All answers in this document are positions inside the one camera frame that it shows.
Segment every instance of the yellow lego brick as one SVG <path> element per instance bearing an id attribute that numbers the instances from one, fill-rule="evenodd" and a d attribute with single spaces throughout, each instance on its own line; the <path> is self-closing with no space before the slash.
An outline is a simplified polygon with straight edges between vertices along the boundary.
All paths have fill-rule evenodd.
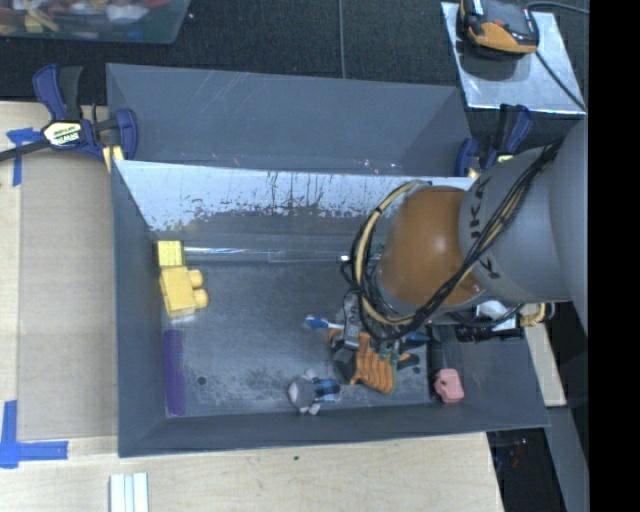
<path id="1" fill-rule="evenodd" d="M 185 265 L 184 248 L 179 240 L 160 240 L 156 246 L 160 268 L 183 267 Z"/>
<path id="2" fill-rule="evenodd" d="M 160 272 L 160 289 L 169 318 L 191 315 L 196 309 L 209 303 L 209 296 L 200 289 L 203 278 L 199 270 L 187 267 L 163 268 Z"/>

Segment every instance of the wire bundle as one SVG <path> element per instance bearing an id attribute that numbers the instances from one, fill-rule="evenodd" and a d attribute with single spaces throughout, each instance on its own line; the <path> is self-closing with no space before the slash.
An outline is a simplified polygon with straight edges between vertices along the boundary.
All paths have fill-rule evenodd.
<path id="1" fill-rule="evenodd" d="M 533 181 L 547 168 L 559 147 L 560 143 L 555 142 L 542 150 L 538 158 L 516 180 L 490 217 L 460 268 L 424 305 L 410 315 L 399 316 L 383 299 L 375 280 L 376 266 L 370 264 L 371 241 L 376 222 L 389 205 L 422 182 L 411 181 L 396 188 L 371 213 L 353 241 L 351 257 L 342 265 L 342 275 L 351 286 L 351 290 L 358 295 L 360 320 L 363 327 L 380 346 L 389 346 L 408 333 L 419 329 L 437 311 L 458 283 L 471 272 L 479 259 L 511 226 Z M 351 266 L 351 275 L 346 271 L 347 266 Z"/>

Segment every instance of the small figurine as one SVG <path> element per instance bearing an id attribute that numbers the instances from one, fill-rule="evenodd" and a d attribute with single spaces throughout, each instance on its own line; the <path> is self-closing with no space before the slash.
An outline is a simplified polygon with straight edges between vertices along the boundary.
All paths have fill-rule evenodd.
<path id="1" fill-rule="evenodd" d="M 336 379 L 320 379 L 307 370 L 289 385 L 289 399 L 302 413 L 318 414 L 324 402 L 340 399 L 340 383 Z"/>

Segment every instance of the pink object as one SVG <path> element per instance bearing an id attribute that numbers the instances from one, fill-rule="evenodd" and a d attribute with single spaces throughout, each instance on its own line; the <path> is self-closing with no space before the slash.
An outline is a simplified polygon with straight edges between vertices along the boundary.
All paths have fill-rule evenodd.
<path id="1" fill-rule="evenodd" d="M 460 375 L 454 368 L 444 368 L 436 373 L 434 387 L 445 404 L 459 402 L 464 398 Z"/>

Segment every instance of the plastic bin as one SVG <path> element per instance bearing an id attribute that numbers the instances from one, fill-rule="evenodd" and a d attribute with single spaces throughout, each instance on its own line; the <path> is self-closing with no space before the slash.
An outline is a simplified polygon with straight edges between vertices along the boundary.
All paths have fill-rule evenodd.
<path id="1" fill-rule="evenodd" d="M 172 43 L 190 0 L 0 0 L 0 36 Z"/>

